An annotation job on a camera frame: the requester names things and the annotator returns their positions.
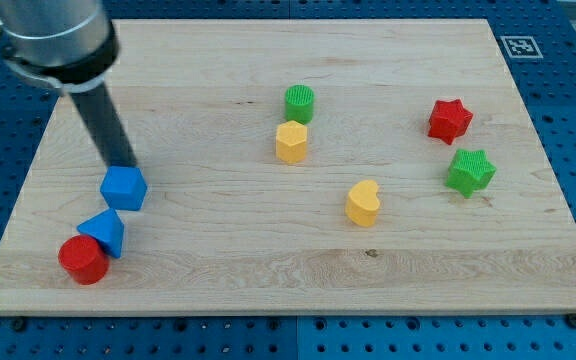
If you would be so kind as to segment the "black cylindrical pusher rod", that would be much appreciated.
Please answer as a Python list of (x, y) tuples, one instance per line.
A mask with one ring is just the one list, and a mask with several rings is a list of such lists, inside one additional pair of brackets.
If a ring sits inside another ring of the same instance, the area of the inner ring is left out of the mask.
[(106, 85), (70, 97), (104, 164), (135, 167), (137, 158)]

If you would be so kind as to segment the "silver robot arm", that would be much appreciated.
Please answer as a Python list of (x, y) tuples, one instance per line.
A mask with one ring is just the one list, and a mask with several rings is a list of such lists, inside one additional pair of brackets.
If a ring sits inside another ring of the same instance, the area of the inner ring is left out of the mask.
[(100, 0), (0, 0), (2, 57), (22, 80), (74, 103), (106, 166), (137, 158), (105, 85), (120, 52)]

